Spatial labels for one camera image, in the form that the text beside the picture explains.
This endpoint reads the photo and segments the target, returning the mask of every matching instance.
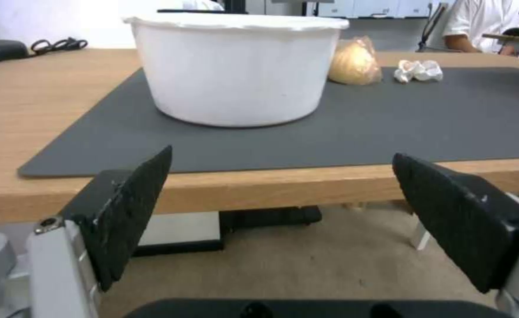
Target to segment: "person's arm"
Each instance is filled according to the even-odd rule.
[[[444,43],[451,50],[458,50],[466,53],[481,53],[468,40],[465,34],[448,35],[444,37]]]
[[[443,32],[444,43],[451,50],[481,52],[470,42],[470,0],[457,0]]]

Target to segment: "person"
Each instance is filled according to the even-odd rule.
[[[512,46],[482,34],[502,34],[519,28],[519,0],[457,0],[443,33],[447,48],[469,53],[512,55]]]

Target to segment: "white cabinet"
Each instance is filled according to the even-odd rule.
[[[355,18],[395,18],[399,0],[356,0]]]
[[[333,4],[318,4],[318,16],[351,18],[354,0],[334,0]]]
[[[412,18],[429,16],[431,0],[399,0],[397,18]]]

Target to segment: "gray desk mat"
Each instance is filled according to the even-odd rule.
[[[159,112],[139,70],[19,174],[95,175],[137,165],[168,144],[177,173],[374,165],[390,163],[397,151],[431,161],[519,158],[519,70],[444,71],[440,83],[398,84],[392,68],[383,70],[385,79],[377,85],[328,82],[320,106],[308,117],[225,129]]]

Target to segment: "plastic bag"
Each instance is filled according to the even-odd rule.
[[[339,42],[328,78],[342,84],[367,85],[381,81],[383,74],[375,59],[370,38],[352,38]]]

